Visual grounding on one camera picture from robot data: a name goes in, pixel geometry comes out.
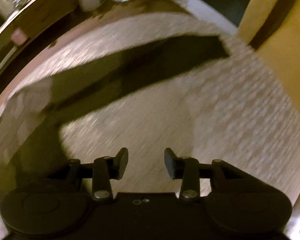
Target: pink object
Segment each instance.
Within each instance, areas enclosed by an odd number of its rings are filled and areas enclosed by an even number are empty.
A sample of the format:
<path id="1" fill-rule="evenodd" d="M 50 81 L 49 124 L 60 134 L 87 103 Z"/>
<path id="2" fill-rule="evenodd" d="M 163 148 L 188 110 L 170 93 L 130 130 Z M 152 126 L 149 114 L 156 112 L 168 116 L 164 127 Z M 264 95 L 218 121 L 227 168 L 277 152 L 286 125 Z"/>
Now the pink object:
<path id="1" fill-rule="evenodd" d="M 27 41 L 27 39 L 28 36 L 20 28 L 16 28 L 11 35 L 11 40 L 17 46 L 21 46 L 22 44 L 24 44 Z"/>

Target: pink sticky note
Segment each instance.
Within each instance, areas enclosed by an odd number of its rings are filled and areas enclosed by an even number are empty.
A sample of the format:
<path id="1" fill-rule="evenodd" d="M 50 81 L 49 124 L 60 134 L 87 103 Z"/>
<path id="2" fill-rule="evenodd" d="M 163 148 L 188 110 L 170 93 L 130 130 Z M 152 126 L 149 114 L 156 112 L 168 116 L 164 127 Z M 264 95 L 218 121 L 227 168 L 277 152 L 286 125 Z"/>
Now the pink sticky note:
<path id="1" fill-rule="evenodd" d="M 17 46 L 21 46 L 22 44 L 24 44 L 27 41 L 27 39 L 28 36 L 20 28 L 16 28 L 11 35 L 11 40 Z"/>

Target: textured fabric surface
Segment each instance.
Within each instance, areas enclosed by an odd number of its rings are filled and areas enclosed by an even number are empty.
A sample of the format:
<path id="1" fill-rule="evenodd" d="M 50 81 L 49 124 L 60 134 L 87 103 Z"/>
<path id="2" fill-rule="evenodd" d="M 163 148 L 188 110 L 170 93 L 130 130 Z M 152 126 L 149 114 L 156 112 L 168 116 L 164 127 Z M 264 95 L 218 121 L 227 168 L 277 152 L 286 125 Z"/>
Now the textured fabric surface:
<path id="1" fill-rule="evenodd" d="M 183 34 L 218 35 L 229 57 L 120 96 L 137 80 L 108 74 L 149 48 L 114 52 Z M 187 15 L 144 14 L 109 24 L 26 77 L 0 118 L 0 200 L 69 158 L 90 163 L 121 147 L 130 160 L 114 191 L 177 192 L 181 183 L 169 179 L 163 161 L 170 147 L 201 163 L 223 159 L 282 190 L 292 203 L 300 192 L 300 118 L 282 85 L 239 38 Z M 209 191 L 202 180 L 201 194 Z"/>

